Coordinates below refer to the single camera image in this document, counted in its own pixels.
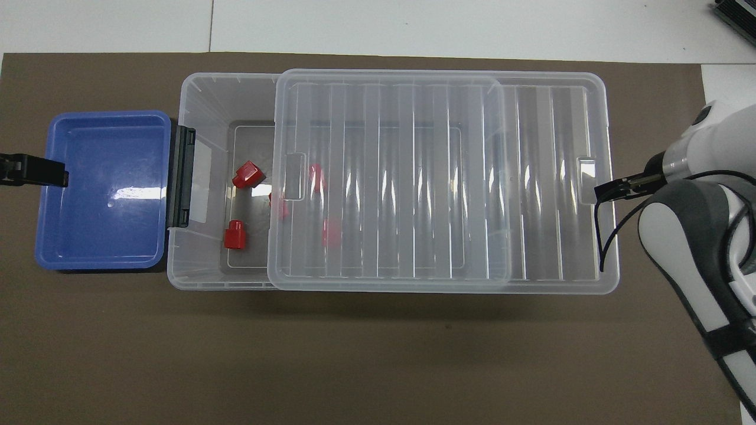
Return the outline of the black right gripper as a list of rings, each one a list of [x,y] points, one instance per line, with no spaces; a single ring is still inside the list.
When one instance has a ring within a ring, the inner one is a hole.
[[[594,188],[597,202],[629,201],[648,196],[667,185],[664,174],[664,152],[652,156],[640,174],[607,181]]]

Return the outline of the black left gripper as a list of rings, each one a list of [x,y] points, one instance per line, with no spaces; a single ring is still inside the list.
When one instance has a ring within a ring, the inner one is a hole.
[[[17,154],[1,153],[1,185],[20,187],[27,185],[54,186],[67,188],[69,172],[64,162],[52,161],[45,157],[24,157],[24,181],[19,177],[21,159]]]

